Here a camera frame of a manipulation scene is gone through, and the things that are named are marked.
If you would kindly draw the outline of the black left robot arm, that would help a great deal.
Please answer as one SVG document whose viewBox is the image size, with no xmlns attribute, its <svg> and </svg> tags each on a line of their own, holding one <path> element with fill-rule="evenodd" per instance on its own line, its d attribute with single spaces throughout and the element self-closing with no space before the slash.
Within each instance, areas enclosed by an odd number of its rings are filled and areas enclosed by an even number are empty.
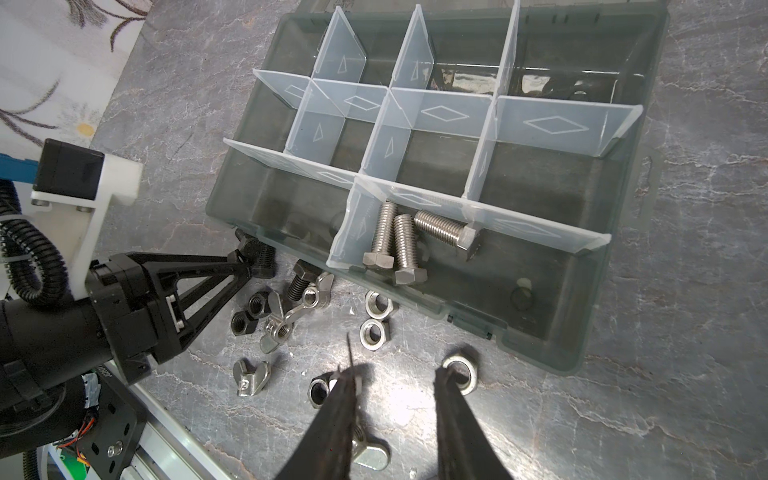
<svg viewBox="0 0 768 480">
<path fill-rule="evenodd" d="M 1 454 L 68 437 L 87 424 L 83 377 L 114 361 L 134 383 L 187 350 L 252 278 L 274 273 L 274 250 L 238 232 L 225 256 L 130 252 L 92 263 L 86 296 L 64 261 L 1 184 L 1 251 L 17 296 L 1 304 Z"/>
</svg>

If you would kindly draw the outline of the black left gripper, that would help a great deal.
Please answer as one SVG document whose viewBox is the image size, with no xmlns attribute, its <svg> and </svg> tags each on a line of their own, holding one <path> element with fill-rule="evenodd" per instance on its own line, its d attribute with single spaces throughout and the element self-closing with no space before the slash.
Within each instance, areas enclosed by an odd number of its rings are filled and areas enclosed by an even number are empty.
<svg viewBox="0 0 768 480">
<path fill-rule="evenodd" d="M 130 252 L 93 261 L 85 286 L 130 384 L 185 351 L 251 279 L 276 275 L 276 250 L 244 236 L 226 256 Z"/>
</svg>

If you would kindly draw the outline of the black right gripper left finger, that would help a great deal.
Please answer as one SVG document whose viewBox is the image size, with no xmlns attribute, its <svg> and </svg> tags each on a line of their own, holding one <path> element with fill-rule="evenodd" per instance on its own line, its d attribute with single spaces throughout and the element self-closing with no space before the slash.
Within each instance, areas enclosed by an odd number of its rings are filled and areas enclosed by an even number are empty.
<svg viewBox="0 0 768 480">
<path fill-rule="evenodd" d="M 349 366 L 337 372 L 335 386 L 275 479 L 349 478 L 360 390 L 349 334 L 346 348 Z"/>
</svg>

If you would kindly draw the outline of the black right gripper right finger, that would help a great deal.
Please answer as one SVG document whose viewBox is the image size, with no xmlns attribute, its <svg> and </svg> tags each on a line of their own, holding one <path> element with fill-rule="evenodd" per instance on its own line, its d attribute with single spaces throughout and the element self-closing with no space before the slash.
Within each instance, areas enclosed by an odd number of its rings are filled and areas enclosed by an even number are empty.
<svg viewBox="0 0 768 480">
<path fill-rule="evenodd" d="M 438 479 L 512 479 L 460 393 L 453 372 L 435 371 Z"/>
</svg>

